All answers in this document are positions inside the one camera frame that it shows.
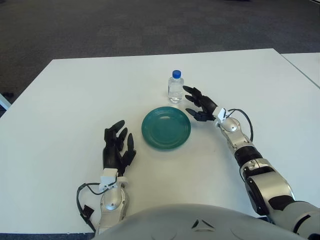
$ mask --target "cable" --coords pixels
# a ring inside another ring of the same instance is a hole
[[[231,114],[233,114],[235,111],[238,111],[238,112],[242,113],[245,116],[245,118],[248,121],[249,126],[250,126],[250,141],[252,142],[254,140],[254,128],[252,127],[252,123],[251,123],[250,118],[248,117],[248,115],[243,110],[238,109],[238,108],[229,109],[228,111],[229,112],[232,111],[232,112],[229,114],[229,116],[227,116],[227,118],[230,117]]]
[[[113,184],[115,184],[117,182],[117,177],[115,178],[115,181],[108,184],[108,187],[112,186]],[[100,185],[100,183],[98,182],[90,182],[90,183],[84,183],[81,186],[78,187],[77,191],[76,191],[76,206],[78,207],[78,210],[80,212],[80,216],[83,218],[83,220],[85,221],[86,224],[89,225],[89,227],[92,229],[92,231],[95,233],[96,229],[94,227],[94,225],[92,224],[92,222],[90,221],[90,216],[91,215],[87,215],[84,211],[84,209],[81,207],[80,201],[79,201],[79,193],[82,189],[84,189],[85,187],[88,187],[88,189],[94,194],[94,195],[101,195],[104,194],[105,192],[107,192],[109,190],[109,188],[107,188],[106,190],[102,191],[102,192],[95,192],[92,190],[92,188],[90,186],[97,186]]]
[[[245,182],[243,176],[241,175],[241,167],[239,167],[239,174],[240,174],[240,177],[241,177],[242,181]]]

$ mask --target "teal plate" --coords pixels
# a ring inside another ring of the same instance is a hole
[[[157,149],[173,149],[189,137],[191,124],[179,109],[162,106],[149,112],[141,126],[145,141]]]

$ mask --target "white table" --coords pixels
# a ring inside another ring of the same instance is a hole
[[[282,56],[320,88],[320,52],[288,53]]]
[[[124,119],[137,154],[125,175],[127,215],[173,203],[222,206],[256,216],[239,167],[212,122],[190,118],[181,147],[158,151],[141,134],[145,115],[170,106],[167,81],[185,84],[250,116],[258,150],[289,181],[298,200],[320,206],[320,92],[274,49],[53,60],[0,118],[0,232],[90,232],[76,190],[98,182],[104,129]],[[184,111],[193,105],[177,105]],[[249,127],[236,115],[243,130]],[[82,204],[100,197],[85,191]]]

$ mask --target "plastic water bottle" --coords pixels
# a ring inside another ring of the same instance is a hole
[[[174,70],[172,77],[169,78],[168,82],[168,96],[171,102],[177,104],[183,98],[184,90],[183,85],[185,81],[181,77],[181,71]]]

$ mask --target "gray carpet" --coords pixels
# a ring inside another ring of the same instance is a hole
[[[52,59],[259,48],[320,52],[319,6],[308,0],[0,3],[0,93],[14,93],[10,102]]]

